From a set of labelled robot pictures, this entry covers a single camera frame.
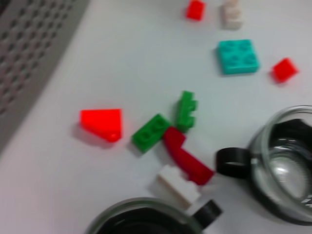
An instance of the red lego piece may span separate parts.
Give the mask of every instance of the red lego piece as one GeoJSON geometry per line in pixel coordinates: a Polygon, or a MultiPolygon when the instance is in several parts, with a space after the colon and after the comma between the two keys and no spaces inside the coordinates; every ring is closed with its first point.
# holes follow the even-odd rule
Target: red lego piece
{"type": "Polygon", "coordinates": [[[204,185],[213,177],[214,171],[182,149],[185,139],[184,134],[174,127],[169,127],[163,136],[163,141],[169,154],[189,176],[189,180],[197,185],[204,185]]]}
{"type": "Polygon", "coordinates": [[[289,58],[283,59],[273,67],[273,76],[278,83],[286,82],[298,72],[298,69],[289,58]]]}
{"type": "Polygon", "coordinates": [[[80,113],[80,123],[86,130],[109,142],[121,138],[121,109],[83,110],[80,113]]]}
{"type": "Polygon", "coordinates": [[[186,17],[200,21],[204,17],[206,3],[200,0],[191,0],[186,11],[186,17]]]}

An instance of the lego brick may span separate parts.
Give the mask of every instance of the lego brick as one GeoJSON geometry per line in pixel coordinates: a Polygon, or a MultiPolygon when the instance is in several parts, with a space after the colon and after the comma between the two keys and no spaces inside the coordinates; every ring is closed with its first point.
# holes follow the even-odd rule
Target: lego brick
{"type": "Polygon", "coordinates": [[[289,58],[284,58],[273,67],[273,77],[278,83],[283,83],[297,74],[299,70],[289,58]]]}
{"type": "Polygon", "coordinates": [[[243,25],[241,7],[238,0],[227,0],[222,6],[224,28],[237,30],[243,25]]]}
{"type": "Polygon", "coordinates": [[[161,140],[170,125],[170,122],[158,114],[132,136],[132,142],[145,153],[161,140]]]}
{"type": "Polygon", "coordinates": [[[253,73],[260,67],[252,42],[248,39],[219,42],[218,55],[226,75],[253,73]]]}
{"type": "Polygon", "coordinates": [[[195,125],[195,117],[191,113],[196,110],[198,102],[193,100],[194,93],[183,91],[178,105],[176,128],[186,133],[195,125]]]}
{"type": "Polygon", "coordinates": [[[182,149],[185,139],[184,134],[174,127],[169,127],[163,136],[163,142],[168,153],[179,168],[188,175],[188,179],[197,185],[204,185],[215,173],[193,155],[182,149]]]}
{"type": "Polygon", "coordinates": [[[80,124],[109,142],[118,141],[122,132],[121,109],[82,110],[80,124]]]}
{"type": "Polygon", "coordinates": [[[191,0],[186,11],[186,17],[192,20],[201,21],[204,17],[206,3],[200,0],[191,0]]]}
{"type": "Polygon", "coordinates": [[[164,166],[158,177],[188,205],[193,204],[199,197],[198,187],[191,181],[186,181],[177,167],[164,166]]]}

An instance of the green lego piece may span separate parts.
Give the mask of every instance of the green lego piece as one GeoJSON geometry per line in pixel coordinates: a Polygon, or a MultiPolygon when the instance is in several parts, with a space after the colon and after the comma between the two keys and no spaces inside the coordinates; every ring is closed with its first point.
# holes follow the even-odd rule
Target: green lego piece
{"type": "Polygon", "coordinates": [[[160,114],[155,115],[148,123],[133,134],[132,143],[136,145],[142,153],[145,153],[161,140],[165,131],[170,126],[171,123],[160,114]]]}
{"type": "Polygon", "coordinates": [[[256,72],[260,63],[251,40],[226,40],[219,42],[218,55],[226,75],[256,72]]]}
{"type": "Polygon", "coordinates": [[[193,96],[194,93],[183,91],[179,102],[176,128],[183,133],[195,125],[195,117],[191,116],[191,112],[196,110],[198,102],[193,100],[193,96]]]}

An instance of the glass cup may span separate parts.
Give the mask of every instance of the glass cup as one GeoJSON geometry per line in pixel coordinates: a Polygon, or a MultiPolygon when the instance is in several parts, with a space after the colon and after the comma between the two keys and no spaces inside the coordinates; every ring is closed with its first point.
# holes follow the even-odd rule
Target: glass cup
{"type": "Polygon", "coordinates": [[[253,195],[277,217],[312,225],[312,106],[273,116],[247,149],[216,155],[217,171],[245,178],[253,195]]]}
{"type": "Polygon", "coordinates": [[[155,198],[134,198],[105,210],[88,234],[202,234],[221,210],[210,200],[193,216],[155,198]]]}

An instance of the gray perforated panel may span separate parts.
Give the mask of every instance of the gray perforated panel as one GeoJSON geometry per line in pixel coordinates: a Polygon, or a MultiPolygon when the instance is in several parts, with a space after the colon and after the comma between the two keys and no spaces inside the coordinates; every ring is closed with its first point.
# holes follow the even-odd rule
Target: gray perforated panel
{"type": "Polygon", "coordinates": [[[0,17],[0,149],[36,100],[88,0],[11,0],[0,17]]]}

